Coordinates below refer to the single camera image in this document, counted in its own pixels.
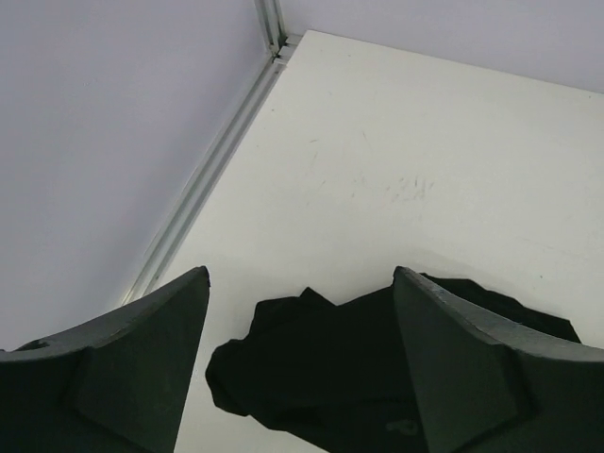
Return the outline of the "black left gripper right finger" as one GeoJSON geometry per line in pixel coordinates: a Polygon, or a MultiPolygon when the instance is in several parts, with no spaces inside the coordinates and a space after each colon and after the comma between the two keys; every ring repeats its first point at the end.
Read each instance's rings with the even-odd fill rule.
{"type": "Polygon", "coordinates": [[[522,326],[406,267],[394,305],[431,452],[600,452],[603,351],[522,326]]]}

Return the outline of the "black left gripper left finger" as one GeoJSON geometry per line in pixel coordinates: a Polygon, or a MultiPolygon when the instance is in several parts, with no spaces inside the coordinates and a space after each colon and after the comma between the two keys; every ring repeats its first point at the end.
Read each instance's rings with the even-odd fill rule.
{"type": "Polygon", "coordinates": [[[210,298],[195,267],[91,321],[1,353],[4,452],[172,452],[210,298]]]}

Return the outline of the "black daisy print t-shirt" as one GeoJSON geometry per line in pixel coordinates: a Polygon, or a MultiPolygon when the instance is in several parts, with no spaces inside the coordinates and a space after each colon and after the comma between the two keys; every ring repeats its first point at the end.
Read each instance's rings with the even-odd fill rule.
{"type": "MultiPolygon", "coordinates": [[[[577,343],[562,318],[468,279],[421,275],[542,333],[577,343]]],[[[206,371],[213,403],[328,452],[428,450],[394,305],[394,283],[342,305],[312,289],[258,303],[248,334],[206,371]]]]}

